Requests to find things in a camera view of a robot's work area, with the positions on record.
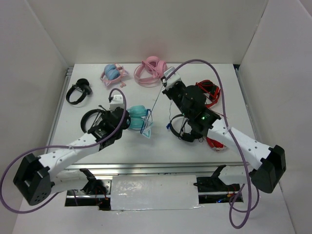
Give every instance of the headphones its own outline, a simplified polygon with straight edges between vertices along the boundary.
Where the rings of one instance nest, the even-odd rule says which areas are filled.
[[[152,76],[140,78],[144,69]],[[168,67],[165,61],[160,60],[156,56],[150,56],[145,61],[142,61],[142,64],[135,69],[134,77],[139,85],[144,87],[154,87],[159,83],[167,69]]]
[[[70,101],[69,97],[75,90],[82,92],[81,97],[78,98],[77,101]],[[68,101],[72,105],[77,105],[78,103],[82,102],[87,95],[90,95],[91,93],[92,89],[90,88],[89,81],[85,78],[82,78],[77,80],[76,84],[73,84],[73,86],[68,90],[66,94],[66,101]]]
[[[131,118],[130,129],[140,130],[140,133],[147,138],[151,137],[151,127],[153,125],[152,121],[148,120],[150,110],[146,109],[144,106],[133,106],[127,110]]]
[[[172,120],[174,120],[175,118],[178,118],[178,117],[184,117],[183,114],[179,114],[179,115],[176,115],[175,117],[173,117],[171,120],[170,120],[170,123],[167,125],[167,129],[170,128],[170,131],[176,136],[178,137],[179,139],[181,140],[184,140],[184,141],[187,141],[187,142],[193,142],[195,139],[201,139],[203,136],[197,132],[195,132],[194,130],[191,130],[190,133],[185,133],[183,131],[184,129],[184,126],[185,124],[187,123],[187,121],[185,121],[182,126],[181,126],[181,130],[180,130],[180,133],[178,133],[172,126]]]
[[[126,86],[126,84],[122,82],[121,79],[128,74],[129,73],[123,68],[123,66],[120,66],[117,63],[108,64],[105,66],[104,71],[100,76],[100,79],[103,81],[105,86],[121,82],[120,87],[122,88],[123,86]]]
[[[88,111],[87,113],[85,113],[83,115],[83,117],[81,118],[81,121],[80,121],[80,127],[81,127],[81,130],[84,132],[84,133],[87,133],[89,130],[86,129],[86,123],[88,121],[88,119],[96,114],[97,117],[98,115],[104,115],[106,114],[107,112],[110,112],[110,111],[107,111],[105,110],[104,108],[103,109],[93,109],[93,110],[90,110]],[[122,127],[123,130],[127,129],[129,126],[130,126],[130,123],[131,123],[131,119],[130,117],[127,118],[127,124],[125,126]]]
[[[205,94],[209,95],[208,97],[205,95],[211,101],[210,104],[205,105],[207,108],[212,107],[218,102],[221,94],[220,88],[217,85],[215,85],[212,81],[206,79],[199,83],[196,83],[195,85],[198,86],[203,91],[204,95]]]

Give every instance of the black bracket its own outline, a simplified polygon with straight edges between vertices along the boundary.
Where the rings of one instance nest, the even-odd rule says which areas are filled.
[[[13,179],[13,183],[31,206],[45,200],[54,185],[48,173],[50,168],[43,167],[39,159],[33,154],[26,155]]]
[[[286,171],[285,151],[275,145],[269,148],[269,156],[261,159],[262,165],[258,170],[249,173],[255,187],[265,193],[272,193],[282,175]]]

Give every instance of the headphone cushion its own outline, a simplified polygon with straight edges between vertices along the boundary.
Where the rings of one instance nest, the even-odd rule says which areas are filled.
[[[112,69],[108,73],[105,73],[108,80],[114,80],[120,76],[120,73],[117,69]]]
[[[131,118],[130,126],[129,128],[131,129],[138,129],[141,128],[142,125],[144,124],[144,119],[142,118]]]
[[[90,83],[89,83],[89,81],[87,80],[87,79],[85,79],[85,78],[81,78],[81,79],[79,79],[79,80],[77,80],[77,82],[76,82],[76,85],[90,85]]]
[[[143,105],[132,106],[127,110],[131,118],[133,117],[144,117],[146,116],[147,109]]]
[[[92,93],[92,89],[90,88],[90,86],[89,85],[84,85],[84,91],[88,94],[88,95],[90,95],[91,93]]]
[[[114,69],[116,69],[116,66],[114,64],[108,64],[104,68],[104,74],[107,75],[110,70]]]
[[[149,63],[151,66],[157,68],[158,62],[159,62],[159,58],[156,56],[150,56],[145,60],[146,63]],[[148,66],[144,66],[145,70],[151,72],[151,69]]]
[[[157,64],[157,71],[160,76],[164,76],[164,72],[168,70],[167,63],[164,60],[160,60]]]

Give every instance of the white tape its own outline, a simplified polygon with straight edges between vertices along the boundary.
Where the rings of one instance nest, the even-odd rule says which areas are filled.
[[[195,175],[115,176],[112,210],[176,210],[200,207]]]

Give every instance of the headphone ear cup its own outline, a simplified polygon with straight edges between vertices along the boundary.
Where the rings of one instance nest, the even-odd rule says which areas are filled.
[[[164,76],[164,72],[168,70],[167,63],[164,60],[160,60],[157,64],[157,71],[161,77]]]
[[[87,93],[87,95],[90,95],[92,93],[92,89],[89,85],[83,85],[83,89]]]
[[[132,106],[127,110],[131,118],[144,117],[146,116],[147,109],[143,105]]]
[[[107,74],[106,74],[106,77],[108,80],[114,80],[116,78],[118,78],[120,76],[120,73],[117,69],[113,69],[113,70],[110,70]]]
[[[104,68],[104,74],[107,76],[108,72],[114,69],[116,69],[116,66],[114,64],[108,64]]]
[[[146,63],[149,63],[151,66],[155,67],[155,69],[156,69],[158,62],[159,62],[159,58],[156,56],[150,56],[145,61],[146,61]],[[144,65],[144,67],[145,67],[146,71],[152,72],[152,70],[148,66]]]
[[[131,129],[140,129],[144,124],[144,119],[142,118],[131,118],[130,126]]]
[[[189,133],[183,133],[181,139],[187,142],[193,142],[195,140],[194,136],[192,136],[192,134]]]
[[[81,79],[79,79],[79,80],[77,80],[77,82],[76,82],[76,85],[90,85],[90,83],[89,83],[89,81],[87,80],[87,79],[85,79],[85,78],[81,78]]]

